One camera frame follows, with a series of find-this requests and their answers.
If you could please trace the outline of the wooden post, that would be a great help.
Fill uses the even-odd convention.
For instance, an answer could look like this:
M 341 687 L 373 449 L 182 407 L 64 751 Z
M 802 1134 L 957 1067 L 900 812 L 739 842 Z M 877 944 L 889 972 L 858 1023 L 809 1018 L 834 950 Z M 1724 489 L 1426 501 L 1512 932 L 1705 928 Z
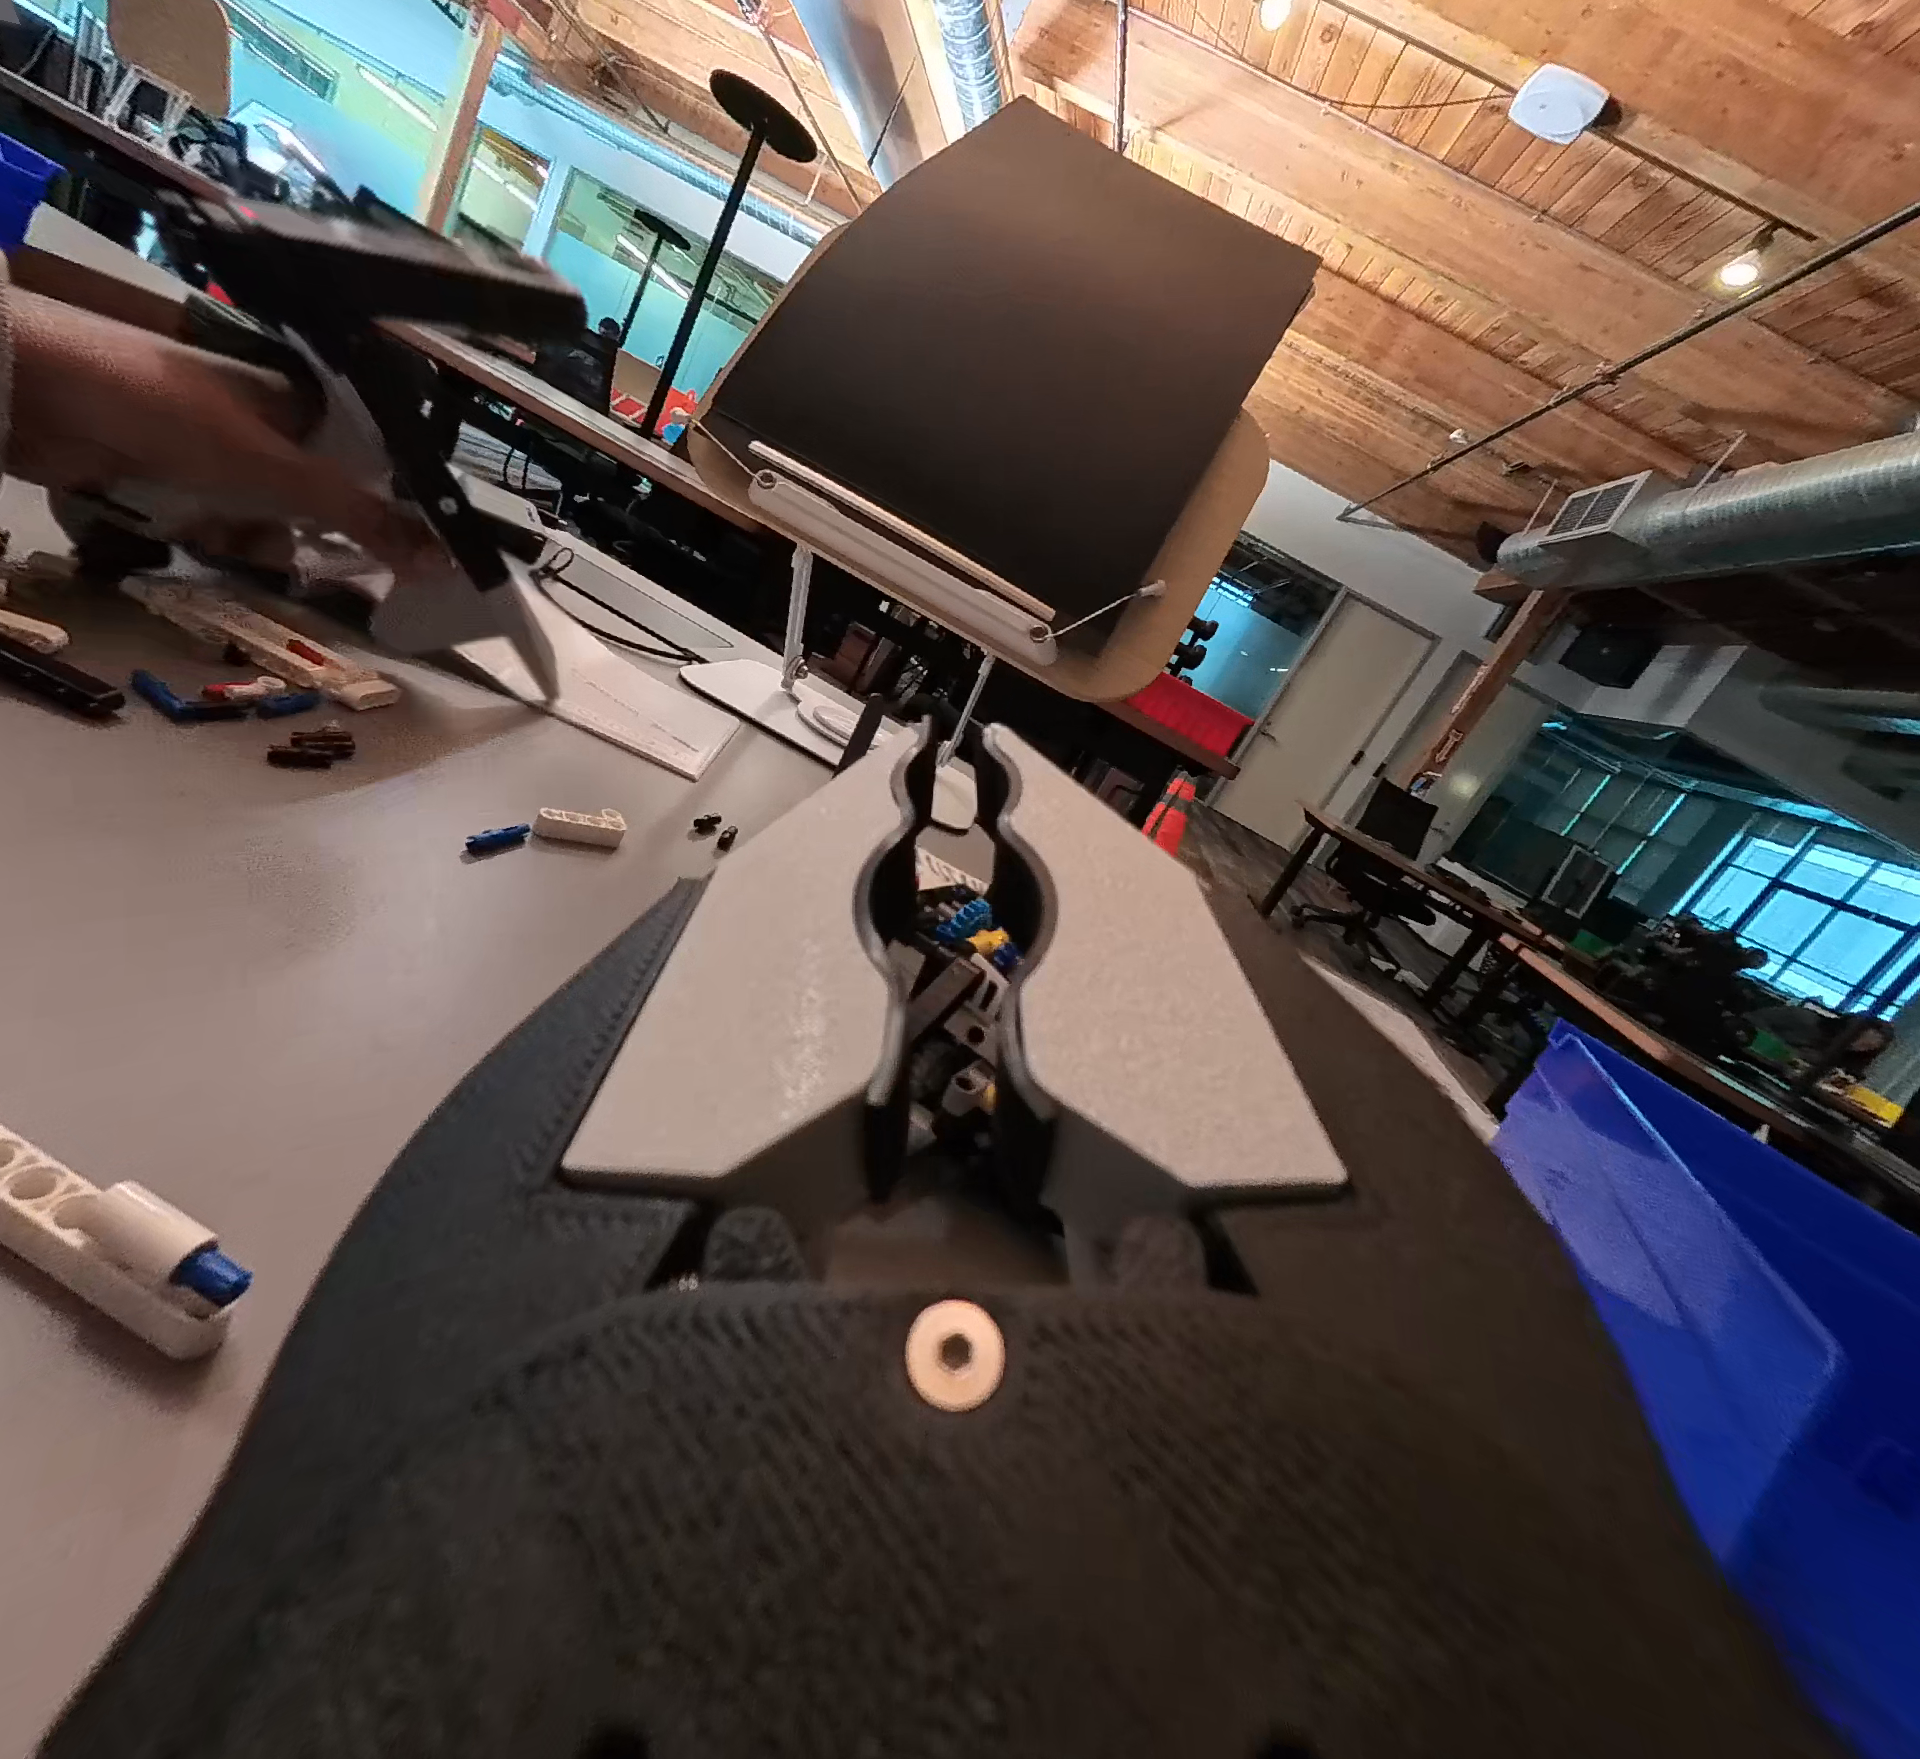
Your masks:
M 449 91 L 435 118 L 416 199 L 418 224 L 435 235 L 448 231 L 458 205 L 502 39 L 492 5 L 479 7 L 468 22 Z

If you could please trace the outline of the long white lego beam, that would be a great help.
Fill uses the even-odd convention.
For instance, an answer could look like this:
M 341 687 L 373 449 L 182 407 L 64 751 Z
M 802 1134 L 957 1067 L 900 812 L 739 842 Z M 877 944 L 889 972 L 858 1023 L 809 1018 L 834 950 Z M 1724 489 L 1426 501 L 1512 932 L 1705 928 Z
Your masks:
M 236 1304 L 211 1312 L 167 1284 L 183 1257 L 209 1243 L 223 1248 L 209 1226 L 147 1187 L 94 1187 L 3 1129 L 3 1250 L 178 1362 L 205 1360 L 227 1339 Z

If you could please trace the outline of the large white paper sheet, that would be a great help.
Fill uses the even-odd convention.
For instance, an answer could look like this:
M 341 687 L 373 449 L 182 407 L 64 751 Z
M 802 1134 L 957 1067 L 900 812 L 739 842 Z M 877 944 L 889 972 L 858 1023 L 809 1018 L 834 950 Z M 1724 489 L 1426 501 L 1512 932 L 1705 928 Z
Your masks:
M 667 588 L 566 532 L 506 531 L 532 578 L 552 640 L 560 692 L 538 702 L 502 640 L 454 648 L 454 660 L 515 704 L 696 782 L 739 731 L 739 718 L 694 688 L 694 667 L 738 656 L 732 629 Z

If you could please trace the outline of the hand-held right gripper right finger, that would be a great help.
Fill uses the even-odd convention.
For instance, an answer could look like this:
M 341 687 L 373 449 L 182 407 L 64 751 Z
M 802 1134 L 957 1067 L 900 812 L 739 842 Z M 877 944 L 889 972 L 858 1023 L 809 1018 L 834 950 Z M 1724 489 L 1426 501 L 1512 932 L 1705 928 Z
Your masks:
M 1040 1121 L 1039 1202 L 1149 1217 L 1325 1199 L 1347 1171 L 1203 889 L 1013 734 L 999 835 L 1039 891 L 1005 1082 Z

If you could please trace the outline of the pile of loose lego pieces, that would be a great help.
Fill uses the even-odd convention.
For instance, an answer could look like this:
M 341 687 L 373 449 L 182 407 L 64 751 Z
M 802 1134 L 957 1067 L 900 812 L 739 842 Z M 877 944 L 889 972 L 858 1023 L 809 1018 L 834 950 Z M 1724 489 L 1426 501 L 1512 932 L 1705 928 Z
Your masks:
M 331 770 L 358 751 L 354 726 L 396 711 L 401 687 L 283 619 L 174 579 L 130 578 L 118 592 L 193 650 L 179 677 L 134 664 L 120 677 L 76 652 L 83 574 L 51 550 L 3 559 L 3 691 L 86 724 L 130 706 L 183 733 L 265 729 L 261 761 L 278 770 Z

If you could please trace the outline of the wooden desk black legs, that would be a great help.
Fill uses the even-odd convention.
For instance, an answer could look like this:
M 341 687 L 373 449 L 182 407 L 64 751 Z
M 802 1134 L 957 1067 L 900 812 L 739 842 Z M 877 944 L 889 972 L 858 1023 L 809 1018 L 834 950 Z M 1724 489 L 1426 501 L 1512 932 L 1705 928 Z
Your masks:
M 1746 1129 L 1767 1127 L 1775 1141 L 1810 1153 L 1828 1166 L 1841 1168 L 1845 1178 L 1866 1181 L 1887 1192 L 1896 1204 L 1916 1208 L 1917 1171 L 1889 1148 L 1871 1144 L 1860 1123 L 1816 1107 L 1808 1097 L 1765 1092 L 1666 1032 L 1646 1027 L 1562 965 L 1571 948 L 1561 939 L 1441 872 L 1419 865 L 1385 842 L 1314 810 L 1306 812 L 1306 823 L 1302 842 L 1283 862 L 1270 886 L 1254 897 L 1261 919 L 1268 920 L 1286 907 L 1289 893 L 1320 846 L 1330 839 L 1339 850 L 1370 859 L 1402 886 L 1424 893 L 1437 916 L 1466 930 L 1465 944 L 1444 962 L 1422 998 L 1433 1018 L 1444 1017 L 1469 962 L 1493 950 L 1498 957 L 1493 976 L 1483 981 L 1474 1001 L 1452 1020 L 1452 1029 L 1462 1029 L 1466 1018 L 1483 1018 L 1501 988 L 1510 984 L 1526 1003 L 1549 1008 L 1561 1023 L 1630 1056 L 1730 1121 Z

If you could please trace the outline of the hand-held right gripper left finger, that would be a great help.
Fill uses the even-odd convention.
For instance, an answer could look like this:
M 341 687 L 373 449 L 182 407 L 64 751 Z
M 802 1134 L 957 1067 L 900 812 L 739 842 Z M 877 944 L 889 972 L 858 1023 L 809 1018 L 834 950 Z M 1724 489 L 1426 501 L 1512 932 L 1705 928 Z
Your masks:
M 871 902 L 913 851 L 918 724 L 720 859 L 569 1141 L 562 1178 L 688 1200 L 864 1200 L 901 1063 Z

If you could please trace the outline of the person's left hand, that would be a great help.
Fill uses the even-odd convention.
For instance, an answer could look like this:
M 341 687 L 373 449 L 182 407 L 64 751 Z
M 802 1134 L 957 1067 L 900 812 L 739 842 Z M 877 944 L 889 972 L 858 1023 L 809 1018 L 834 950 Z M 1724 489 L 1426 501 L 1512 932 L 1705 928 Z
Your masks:
M 398 572 L 434 560 L 376 462 L 329 437 L 290 377 L 32 290 L 3 292 L 3 475 L 48 492 L 142 485 L 215 527 L 346 536 Z

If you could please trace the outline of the white ceiling device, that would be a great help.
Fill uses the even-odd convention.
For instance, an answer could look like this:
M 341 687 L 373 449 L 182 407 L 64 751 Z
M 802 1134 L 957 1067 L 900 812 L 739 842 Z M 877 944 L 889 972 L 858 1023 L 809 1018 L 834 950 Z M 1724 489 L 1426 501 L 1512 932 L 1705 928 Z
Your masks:
M 1531 139 L 1571 146 L 1601 126 L 1613 107 L 1609 89 L 1561 64 L 1541 64 L 1510 92 L 1504 115 Z

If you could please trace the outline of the white zebra lego helicopter model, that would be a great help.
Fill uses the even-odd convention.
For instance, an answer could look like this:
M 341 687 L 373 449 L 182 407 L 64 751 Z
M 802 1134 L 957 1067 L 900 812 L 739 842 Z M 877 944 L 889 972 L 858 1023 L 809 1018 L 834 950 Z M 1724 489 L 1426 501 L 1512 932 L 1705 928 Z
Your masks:
M 1022 1061 L 1020 981 L 1040 957 L 1044 902 L 1034 855 L 1013 835 L 1019 796 L 1005 729 L 975 729 L 961 755 L 972 766 L 973 823 L 992 850 L 988 880 L 919 881 L 919 835 L 943 745 L 929 724 L 905 736 L 896 775 L 901 825 L 874 876 L 855 889 L 885 962 L 891 1008 L 881 1061 L 867 1090 L 860 1168 L 874 1199 L 900 1182 L 921 1115 L 934 1148 L 978 1162 L 1020 1217 L 1040 1217 L 1058 1120 Z

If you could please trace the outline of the black floor lamp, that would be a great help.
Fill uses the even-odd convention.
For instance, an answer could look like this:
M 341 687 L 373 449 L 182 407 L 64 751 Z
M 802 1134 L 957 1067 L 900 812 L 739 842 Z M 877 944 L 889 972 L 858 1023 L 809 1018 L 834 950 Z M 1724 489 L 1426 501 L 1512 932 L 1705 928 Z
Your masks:
M 649 442 L 660 437 L 660 428 L 675 383 L 675 376 L 682 370 L 682 362 L 688 354 L 694 331 L 697 331 L 712 280 L 726 252 L 732 226 L 738 218 L 763 154 L 772 149 L 779 157 L 785 157 L 796 166 L 813 164 L 821 157 L 819 142 L 813 132 L 809 132 L 807 123 L 802 123 L 801 118 L 789 112 L 780 102 L 776 102 L 748 76 L 726 67 L 716 67 L 707 74 L 707 91 L 722 115 L 728 115 L 732 123 L 744 132 L 746 146 L 742 157 L 734 166 L 732 186 L 728 187 L 722 210 L 713 223 L 712 235 L 707 237 L 707 251 L 700 263 L 700 268 L 696 271 L 692 289 L 685 294 L 678 326 L 671 335 L 666 356 L 660 362 L 655 387 L 649 394 L 647 405 L 636 428 L 640 435 Z

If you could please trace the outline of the black office chair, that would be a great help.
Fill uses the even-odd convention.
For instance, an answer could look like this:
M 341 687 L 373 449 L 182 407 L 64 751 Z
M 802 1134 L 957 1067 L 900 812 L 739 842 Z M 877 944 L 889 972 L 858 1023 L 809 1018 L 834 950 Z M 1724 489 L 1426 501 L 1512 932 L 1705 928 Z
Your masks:
M 1393 854 L 1417 862 L 1433 819 L 1435 810 L 1427 800 L 1378 779 L 1356 828 L 1359 835 L 1378 839 Z M 1346 842 L 1337 843 L 1325 864 L 1325 874 L 1346 896 L 1347 907 L 1294 907 L 1291 912 L 1293 926 L 1333 928 L 1382 978 L 1402 978 L 1402 967 L 1383 942 L 1379 926 L 1388 922 L 1410 928 L 1433 926 L 1437 913 L 1427 905 L 1427 893 L 1397 869 Z

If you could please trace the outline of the red storage bin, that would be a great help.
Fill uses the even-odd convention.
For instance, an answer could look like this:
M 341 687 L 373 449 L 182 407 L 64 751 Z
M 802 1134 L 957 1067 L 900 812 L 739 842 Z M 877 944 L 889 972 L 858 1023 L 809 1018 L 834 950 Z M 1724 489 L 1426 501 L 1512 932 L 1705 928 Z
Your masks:
M 1162 671 L 1122 702 L 1123 711 L 1218 758 L 1230 758 L 1254 720 L 1186 677 Z

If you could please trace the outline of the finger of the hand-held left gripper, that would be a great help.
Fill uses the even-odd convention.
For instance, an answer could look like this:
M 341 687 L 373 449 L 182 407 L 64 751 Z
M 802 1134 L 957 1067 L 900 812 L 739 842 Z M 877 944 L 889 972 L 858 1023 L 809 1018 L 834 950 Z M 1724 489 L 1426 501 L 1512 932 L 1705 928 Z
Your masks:
M 429 499 L 421 515 L 443 562 L 420 560 L 413 572 L 396 575 L 371 612 L 371 638 L 418 657 L 502 640 L 529 673 L 537 701 L 551 704 L 560 692 L 556 650 L 541 622 L 532 578 L 518 553 L 500 543 L 505 525 L 470 499 Z

